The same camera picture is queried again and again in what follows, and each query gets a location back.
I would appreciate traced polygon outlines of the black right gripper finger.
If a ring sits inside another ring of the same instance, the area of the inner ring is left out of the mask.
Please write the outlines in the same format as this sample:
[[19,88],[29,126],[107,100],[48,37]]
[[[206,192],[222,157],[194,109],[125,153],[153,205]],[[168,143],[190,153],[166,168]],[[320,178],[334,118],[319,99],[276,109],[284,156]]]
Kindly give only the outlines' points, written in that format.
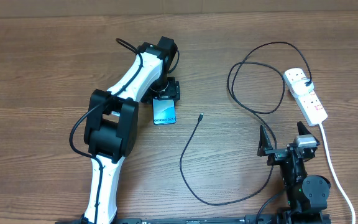
[[273,147],[270,142],[270,138],[265,130],[265,128],[261,125],[259,128],[259,146],[257,150],[258,156],[267,156],[273,150]]
[[[300,136],[304,136],[304,135],[312,135],[312,133],[306,128],[306,126],[301,122],[297,122],[297,128],[298,128],[298,134]],[[316,145],[319,146],[320,145],[320,141],[314,137],[315,141],[316,141]]]

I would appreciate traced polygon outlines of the blue Samsung Galaxy smartphone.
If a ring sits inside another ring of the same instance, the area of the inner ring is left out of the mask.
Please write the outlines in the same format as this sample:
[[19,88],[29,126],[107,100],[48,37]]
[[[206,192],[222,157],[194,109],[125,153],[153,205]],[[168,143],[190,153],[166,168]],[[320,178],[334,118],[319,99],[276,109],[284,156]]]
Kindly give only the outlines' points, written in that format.
[[173,100],[153,99],[154,125],[166,125],[176,123],[175,102]]

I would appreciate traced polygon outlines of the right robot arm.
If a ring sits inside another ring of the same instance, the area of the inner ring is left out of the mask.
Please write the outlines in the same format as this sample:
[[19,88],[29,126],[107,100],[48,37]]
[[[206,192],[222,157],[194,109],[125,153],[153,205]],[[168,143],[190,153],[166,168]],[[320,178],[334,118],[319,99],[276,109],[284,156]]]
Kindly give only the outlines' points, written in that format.
[[[315,157],[320,142],[297,122],[298,135],[283,149],[274,149],[263,126],[257,155],[267,157],[268,166],[278,166],[284,189],[268,199],[256,214],[255,222],[262,223],[330,223],[329,215],[323,215],[328,207],[330,181],[321,175],[308,175],[305,162]],[[288,207],[279,208],[274,215],[261,217],[264,208],[281,194],[286,194]]]

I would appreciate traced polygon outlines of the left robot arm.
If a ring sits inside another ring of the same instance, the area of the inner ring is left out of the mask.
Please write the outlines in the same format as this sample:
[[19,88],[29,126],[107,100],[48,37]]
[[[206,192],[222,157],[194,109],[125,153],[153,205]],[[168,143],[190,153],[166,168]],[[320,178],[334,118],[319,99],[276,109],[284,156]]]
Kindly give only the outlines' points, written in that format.
[[115,85],[92,93],[82,117],[93,170],[89,203],[80,223],[112,223],[116,218],[119,176],[135,145],[140,103],[152,105],[154,124],[176,122],[180,85],[169,77],[180,56],[175,41],[161,37],[158,44],[138,47],[122,39],[117,42],[133,51],[135,60]]

